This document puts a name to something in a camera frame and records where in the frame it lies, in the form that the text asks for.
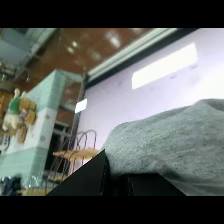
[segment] wooden ceiling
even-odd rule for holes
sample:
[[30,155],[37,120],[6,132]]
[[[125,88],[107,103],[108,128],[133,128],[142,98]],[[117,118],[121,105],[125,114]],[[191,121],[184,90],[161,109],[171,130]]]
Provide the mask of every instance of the wooden ceiling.
[[[29,91],[54,69],[86,74],[151,29],[59,28],[28,64],[30,81],[26,82],[27,73],[23,73],[17,83]],[[67,87],[63,102],[75,104],[79,87],[79,84]],[[64,111],[59,117],[60,121],[71,123],[73,114]]]

